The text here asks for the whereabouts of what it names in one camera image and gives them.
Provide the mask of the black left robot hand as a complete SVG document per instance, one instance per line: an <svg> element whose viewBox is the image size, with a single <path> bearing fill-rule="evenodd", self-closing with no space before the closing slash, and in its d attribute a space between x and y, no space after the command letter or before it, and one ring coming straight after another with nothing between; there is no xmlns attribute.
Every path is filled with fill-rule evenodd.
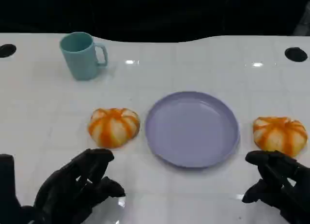
<svg viewBox="0 0 310 224"><path fill-rule="evenodd" d="M45 180L33 206L23 206L23 223L81 224L109 197L124 197L124 188L105 176L113 160L108 149L83 151Z"/></svg>

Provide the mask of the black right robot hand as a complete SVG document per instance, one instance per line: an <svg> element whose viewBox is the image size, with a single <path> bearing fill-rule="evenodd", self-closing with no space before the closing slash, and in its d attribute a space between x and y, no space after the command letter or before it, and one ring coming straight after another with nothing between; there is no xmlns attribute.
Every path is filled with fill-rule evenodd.
<svg viewBox="0 0 310 224"><path fill-rule="evenodd" d="M242 202L261 200L275 207L290 224L310 222L310 169L279 151L255 150L245 160L261 175L244 194Z"/></svg>

